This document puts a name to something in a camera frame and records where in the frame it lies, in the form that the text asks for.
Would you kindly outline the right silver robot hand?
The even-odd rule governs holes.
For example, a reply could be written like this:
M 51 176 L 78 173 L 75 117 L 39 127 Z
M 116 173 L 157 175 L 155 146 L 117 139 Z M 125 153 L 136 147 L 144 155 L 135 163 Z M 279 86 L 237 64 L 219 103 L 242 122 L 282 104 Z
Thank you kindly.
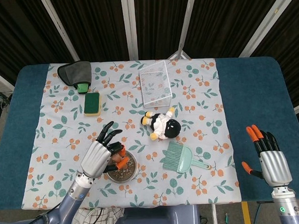
M 247 126 L 246 132 L 254 144 L 262 170 L 254 170 L 243 161 L 244 170 L 249 175 L 264 179 L 270 187 L 289 185 L 292 182 L 290 168 L 274 135 L 260 130 L 256 125 Z

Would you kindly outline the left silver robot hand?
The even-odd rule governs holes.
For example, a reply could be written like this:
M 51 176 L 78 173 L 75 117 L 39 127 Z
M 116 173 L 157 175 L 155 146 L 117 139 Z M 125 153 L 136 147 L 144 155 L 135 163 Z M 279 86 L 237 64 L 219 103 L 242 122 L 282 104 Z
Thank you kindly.
M 89 178 L 98 178 L 102 173 L 123 169 L 129 161 L 125 147 L 121 142 L 111 143 L 113 137 L 122 132 L 115 129 L 108 132 L 114 124 L 109 122 L 100 132 L 97 139 L 88 148 L 82 162 L 82 173 Z

